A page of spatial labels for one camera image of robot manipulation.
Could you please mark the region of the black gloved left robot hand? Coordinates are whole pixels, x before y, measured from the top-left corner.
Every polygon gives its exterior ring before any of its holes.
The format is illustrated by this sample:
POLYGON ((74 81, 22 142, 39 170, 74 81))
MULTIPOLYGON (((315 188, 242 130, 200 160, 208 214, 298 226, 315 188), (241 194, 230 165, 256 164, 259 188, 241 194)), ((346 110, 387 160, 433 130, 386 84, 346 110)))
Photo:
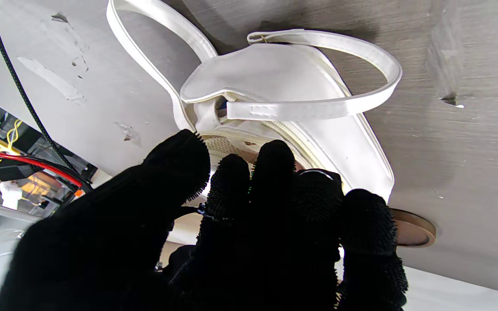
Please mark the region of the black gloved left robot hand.
POLYGON ((26 230, 0 311, 401 311, 409 288, 382 197, 296 170, 282 140, 253 172, 210 174, 182 130, 26 230))

